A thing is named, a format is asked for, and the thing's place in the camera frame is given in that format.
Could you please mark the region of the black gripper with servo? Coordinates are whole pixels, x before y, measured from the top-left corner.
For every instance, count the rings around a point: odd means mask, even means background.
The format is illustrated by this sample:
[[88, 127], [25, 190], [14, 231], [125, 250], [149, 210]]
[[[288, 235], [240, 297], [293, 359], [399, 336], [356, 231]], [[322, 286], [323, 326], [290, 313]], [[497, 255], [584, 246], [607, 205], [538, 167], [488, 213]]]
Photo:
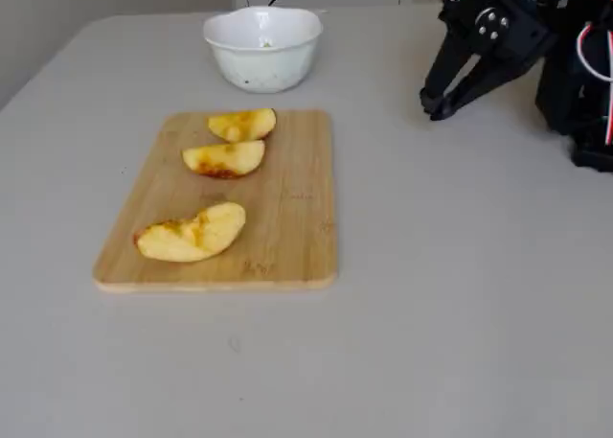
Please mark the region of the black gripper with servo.
[[[555, 1], [443, 0], [446, 35], [420, 91], [421, 104], [434, 105], [430, 120], [446, 120], [527, 72], [555, 39]], [[472, 57], [477, 64], [445, 94]]]

